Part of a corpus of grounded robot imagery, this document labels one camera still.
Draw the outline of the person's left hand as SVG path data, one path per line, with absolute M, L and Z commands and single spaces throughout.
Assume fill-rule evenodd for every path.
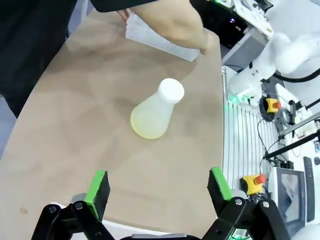
M 220 46 L 219 36 L 206 28 L 204 28 L 203 32 L 200 34 L 198 42 L 198 48 L 202 55 L 207 55 L 210 52 L 212 52 L 216 47 Z

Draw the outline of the person's right hand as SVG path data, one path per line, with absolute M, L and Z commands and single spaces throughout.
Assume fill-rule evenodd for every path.
M 124 22 L 126 22 L 130 17 L 130 13 L 128 12 L 128 9 L 119 10 L 117 11 L 117 13 L 120 15 L 120 17 L 123 19 Z

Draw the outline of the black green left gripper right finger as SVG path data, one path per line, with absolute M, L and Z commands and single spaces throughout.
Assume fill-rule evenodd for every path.
M 203 240 L 228 240 L 236 229 L 246 230 L 253 240 L 289 240 L 290 235 L 271 199 L 258 203 L 233 196 L 219 167 L 209 171 L 207 189 L 217 219 L 202 237 Z

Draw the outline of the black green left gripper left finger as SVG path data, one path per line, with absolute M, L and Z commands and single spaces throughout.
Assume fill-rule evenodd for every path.
M 98 170 L 84 200 L 65 208 L 53 203 L 43 208 L 31 238 L 70 240 L 83 233 L 88 240 L 111 240 L 113 236 L 102 223 L 110 191 L 108 172 Z

